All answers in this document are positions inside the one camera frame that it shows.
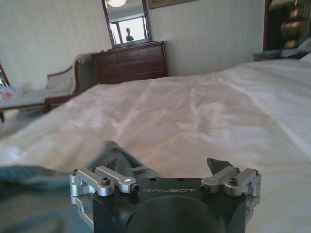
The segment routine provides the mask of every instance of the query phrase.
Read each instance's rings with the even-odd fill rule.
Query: logo
[[[170,189],[151,189],[151,188],[145,188],[142,191],[146,192],[146,193],[187,193],[187,192],[191,192],[193,193],[196,189],[191,189],[191,188],[170,188]]]

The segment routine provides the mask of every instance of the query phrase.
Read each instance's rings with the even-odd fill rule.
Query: wooden dresser
[[[168,76],[164,42],[116,48],[92,55],[100,84]]]

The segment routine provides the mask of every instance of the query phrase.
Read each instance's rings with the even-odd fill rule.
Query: ceiling light
[[[126,0],[108,0],[107,3],[112,7],[120,7],[126,4]]]

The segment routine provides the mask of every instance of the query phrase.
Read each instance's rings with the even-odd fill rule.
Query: brass lamp
[[[295,1],[290,17],[281,26],[281,32],[287,40],[284,48],[294,49],[300,45],[300,37],[307,30],[308,22],[303,17],[303,7]]]

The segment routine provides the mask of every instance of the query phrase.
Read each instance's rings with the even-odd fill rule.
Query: nightstand
[[[288,56],[288,57],[281,57],[281,51],[264,51],[261,53],[254,53],[253,58],[254,61],[268,61],[268,60],[276,60],[276,59],[301,59],[306,56],[307,53],[300,52],[298,54]]]

